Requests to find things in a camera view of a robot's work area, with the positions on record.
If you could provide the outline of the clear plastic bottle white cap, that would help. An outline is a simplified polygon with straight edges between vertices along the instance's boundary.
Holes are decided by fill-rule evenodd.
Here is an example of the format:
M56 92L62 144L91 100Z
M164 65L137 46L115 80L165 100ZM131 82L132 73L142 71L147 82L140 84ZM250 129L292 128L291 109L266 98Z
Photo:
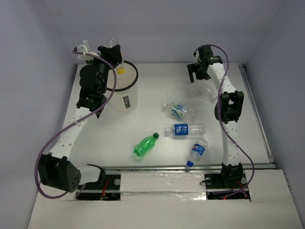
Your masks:
M201 98L211 103L214 103L217 100L216 93L208 84L196 83L194 87Z

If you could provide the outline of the clear bottle yellow cap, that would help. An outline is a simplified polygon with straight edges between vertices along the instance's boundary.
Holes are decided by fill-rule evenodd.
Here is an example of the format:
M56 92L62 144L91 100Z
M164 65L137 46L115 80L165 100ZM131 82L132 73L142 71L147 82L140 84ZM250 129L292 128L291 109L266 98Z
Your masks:
M119 42L119 39L117 37L111 37L109 38L107 41L106 41L106 45L108 48L112 48L114 47L115 45L119 45L120 42ZM117 73L118 74L123 74L125 73L125 69L124 69L124 58L123 58L123 55L122 55L122 52L120 52L121 56L122 56L122 61L120 64L118 64L117 66Z

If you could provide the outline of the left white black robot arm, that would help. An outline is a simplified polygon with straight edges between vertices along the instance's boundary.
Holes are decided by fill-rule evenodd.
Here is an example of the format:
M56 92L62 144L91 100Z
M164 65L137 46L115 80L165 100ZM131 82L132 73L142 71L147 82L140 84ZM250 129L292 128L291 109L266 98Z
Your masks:
M115 44L100 46L98 52L92 52L84 43L72 51L86 62L80 69L80 93L75 113L68 126L51 138L39 152L35 163L34 178L38 191L45 197L40 185L73 193L78 188L90 184L101 188L105 184L103 169L87 165L77 167L71 161L73 146L79 141L79 135L91 116L101 115L111 95L105 96L109 71L123 62L121 47Z

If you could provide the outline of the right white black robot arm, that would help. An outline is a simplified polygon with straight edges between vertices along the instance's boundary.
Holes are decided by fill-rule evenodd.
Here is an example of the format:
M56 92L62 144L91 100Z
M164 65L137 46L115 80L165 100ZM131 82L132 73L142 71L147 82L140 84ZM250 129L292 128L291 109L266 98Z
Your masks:
M221 171L205 175L205 186L208 189L239 188L238 183L244 177L243 166L236 142L237 122L241 116L244 93L236 90L227 76L220 56L215 56L211 45L203 45L193 53L195 63L187 65L190 82L212 79L218 89L217 103L214 109L223 140L223 158Z

